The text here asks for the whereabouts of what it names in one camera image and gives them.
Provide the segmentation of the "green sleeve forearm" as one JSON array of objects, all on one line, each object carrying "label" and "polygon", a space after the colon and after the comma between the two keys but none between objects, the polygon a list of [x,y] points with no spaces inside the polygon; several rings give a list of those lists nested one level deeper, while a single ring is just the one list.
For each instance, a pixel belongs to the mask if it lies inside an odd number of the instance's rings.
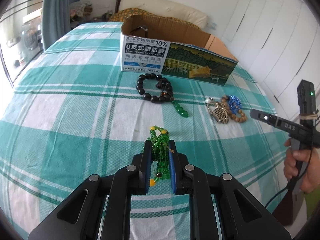
[{"label": "green sleeve forearm", "polygon": [[319,186],[315,188],[312,192],[310,193],[305,193],[304,192],[304,202],[303,206],[305,207],[305,213],[306,213],[306,218],[309,219],[316,207],[318,206],[320,199],[320,188]]}]

